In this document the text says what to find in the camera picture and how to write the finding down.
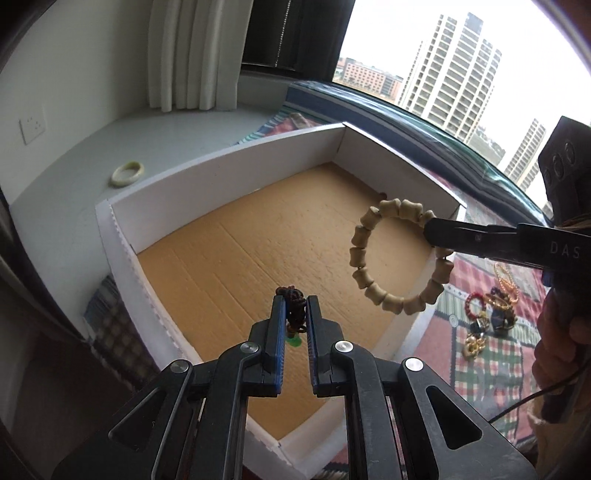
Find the right hand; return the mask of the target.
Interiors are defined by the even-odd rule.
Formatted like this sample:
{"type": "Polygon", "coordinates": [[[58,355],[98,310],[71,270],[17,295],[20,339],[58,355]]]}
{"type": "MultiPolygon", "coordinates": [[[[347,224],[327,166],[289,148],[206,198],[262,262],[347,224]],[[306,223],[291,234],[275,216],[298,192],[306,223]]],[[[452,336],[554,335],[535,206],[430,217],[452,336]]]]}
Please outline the right hand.
{"type": "Polygon", "coordinates": [[[568,326],[561,326],[559,314],[562,309],[555,289],[548,291],[538,318],[541,338],[535,348],[533,376],[542,389],[549,388],[579,368],[576,350],[579,345],[590,345],[590,316],[575,316],[568,326]]]}

